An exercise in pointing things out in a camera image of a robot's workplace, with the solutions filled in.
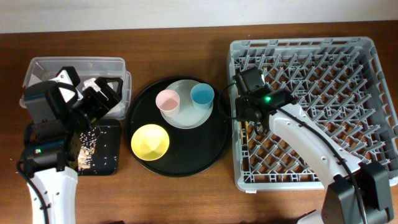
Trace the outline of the wooden chopstick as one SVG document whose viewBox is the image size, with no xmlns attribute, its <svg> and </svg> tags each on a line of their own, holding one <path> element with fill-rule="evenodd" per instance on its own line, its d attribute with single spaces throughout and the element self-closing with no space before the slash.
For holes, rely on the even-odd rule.
<svg viewBox="0 0 398 224">
<path fill-rule="evenodd" d="M 244 131 L 244 123 L 242 123 L 242 122 L 239 122 L 239 136 L 240 136 L 240 139 L 241 139 L 241 144 L 243 145 L 244 144 L 244 133 L 243 133 L 243 131 Z"/>
<path fill-rule="evenodd" d="M 249 129 L 248 129 L 247 121 L 244 122 L 244 127 L 245 127 L 245 136 L 246 136 L 246 139 L 248 139 L 249 138 Z"/>
</svg>

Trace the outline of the white paper napkin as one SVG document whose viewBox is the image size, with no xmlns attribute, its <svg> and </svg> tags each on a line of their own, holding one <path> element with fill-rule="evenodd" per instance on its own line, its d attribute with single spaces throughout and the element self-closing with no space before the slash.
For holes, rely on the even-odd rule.
<svg viewBox="0 0 398 224">
<path fill-rule="evenodd" d="M 83 82 L 82 91 L 85 91 L 87 88 L 92 87 L 94 91 L 100 91 L 100 87 L 95 83 L 96 78 L 91 78 Z M 123 103 L 118 103 L 115 107 L 113 107 L 108 114 L 115 114 L 122 112 L 125 109 L 125 105 Z"/>
</svg>

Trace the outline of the yellow plastic bowl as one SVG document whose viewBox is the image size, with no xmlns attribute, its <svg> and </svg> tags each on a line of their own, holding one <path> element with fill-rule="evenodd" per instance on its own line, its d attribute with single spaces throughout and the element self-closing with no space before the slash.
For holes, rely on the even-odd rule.
<svg viewBox="0 0 398 224">
<path fill-rule="evenodd" d="M 133 154 L 143 161 L 155 161 L 163 157 L 170 146 L 167 131 L 156 124 L 138 128 L 131 138 Z"/>
</svg>

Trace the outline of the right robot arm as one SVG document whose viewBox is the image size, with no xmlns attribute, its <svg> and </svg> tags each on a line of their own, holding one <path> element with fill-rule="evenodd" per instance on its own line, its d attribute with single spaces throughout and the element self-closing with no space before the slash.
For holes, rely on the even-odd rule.
<svg viewBox="0 0 398 224">
<path fill-rule="evenodd" d="M 236 120 L 261 124 L 310 166 L 326 189 L 323 207 L 297 223 L 389 223 L 394 218 L 387 170 L 366 164 L 340 147 L 285 89 L 272 90 L 252 67 L 233 76 L 239 96 Z"/>
</svg>

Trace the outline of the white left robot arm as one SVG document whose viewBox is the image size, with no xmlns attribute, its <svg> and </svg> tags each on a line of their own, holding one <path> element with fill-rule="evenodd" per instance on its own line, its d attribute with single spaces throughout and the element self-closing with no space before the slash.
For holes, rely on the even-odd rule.
<svg viewBox="0 0 398 224">
<path fill-rule="evenodd" d="M 25 103 L 32 118 L 24 133 L 17 170 L 27 182 L 34 223 L 75 223 L 80 134 L 122 99 L 120 78 L 99 77 L 99 90 L 86 88 L 67 103 L 62 89 L 73 85 L 45 81 L 28 87 Z"/>
</svg>

